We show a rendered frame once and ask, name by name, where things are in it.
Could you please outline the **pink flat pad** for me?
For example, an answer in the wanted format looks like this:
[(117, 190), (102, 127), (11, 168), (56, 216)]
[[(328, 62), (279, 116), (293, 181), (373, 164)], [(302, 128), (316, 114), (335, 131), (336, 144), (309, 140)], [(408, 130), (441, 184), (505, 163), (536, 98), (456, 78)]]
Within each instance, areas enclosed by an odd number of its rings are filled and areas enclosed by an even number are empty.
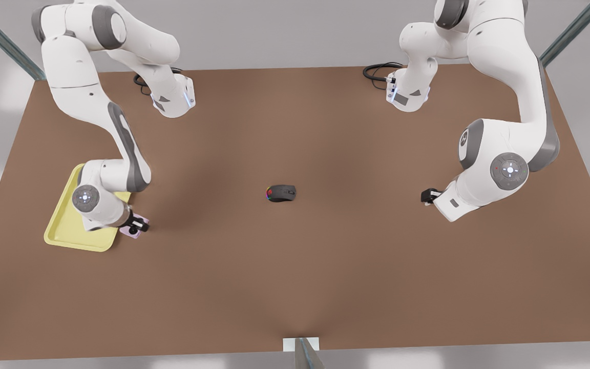
[(131, 214), (129, 219), (118, 228), (118, 231), (131, 238), (138, 238), (141, 233), (149, 230), (149, 220), (140, 215)]

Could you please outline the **yellow tray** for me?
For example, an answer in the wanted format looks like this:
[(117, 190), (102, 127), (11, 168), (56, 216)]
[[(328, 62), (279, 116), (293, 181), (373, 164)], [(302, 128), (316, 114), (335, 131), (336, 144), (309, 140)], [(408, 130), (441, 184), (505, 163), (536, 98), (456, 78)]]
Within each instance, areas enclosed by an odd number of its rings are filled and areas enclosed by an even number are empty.
[(118, 234), (117, 228), (101, 228), (89, 231), (85, 226), (82, 211), (93, 210), (100, 201), (100, 191), (92, 186), (79, 184), (80, 170), (84, 164), (75, 166), (61, 194), (44, 233), (47, 244), (66, 248), (104, 252)]

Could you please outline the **black computer mouse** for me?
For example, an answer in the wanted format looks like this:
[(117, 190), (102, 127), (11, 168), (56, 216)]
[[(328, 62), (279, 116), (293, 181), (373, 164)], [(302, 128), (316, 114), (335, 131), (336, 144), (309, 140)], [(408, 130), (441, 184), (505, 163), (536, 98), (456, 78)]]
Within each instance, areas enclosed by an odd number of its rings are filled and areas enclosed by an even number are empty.
[(274, 185), (266, 190), (265, 196), (271, 202), (293, 201), (297, 196), (297, 190), (295, 186)]

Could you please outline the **silver frame post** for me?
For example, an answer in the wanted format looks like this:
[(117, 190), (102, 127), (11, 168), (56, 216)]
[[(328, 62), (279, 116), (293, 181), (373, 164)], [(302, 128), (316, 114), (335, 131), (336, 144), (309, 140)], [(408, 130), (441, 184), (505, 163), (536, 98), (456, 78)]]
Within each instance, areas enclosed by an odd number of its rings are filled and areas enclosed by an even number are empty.
[(0, 49), (35, 81), (45, 81), (43, 70), (0, 29)]
[(294, 354), (295, 369), (325, 369), (318, 356), (319, 338), (283, 338), (283, 351)]
[(539, 61), (547, 68), (564, 49), (590, 24), (590, 2), (541, 54)]

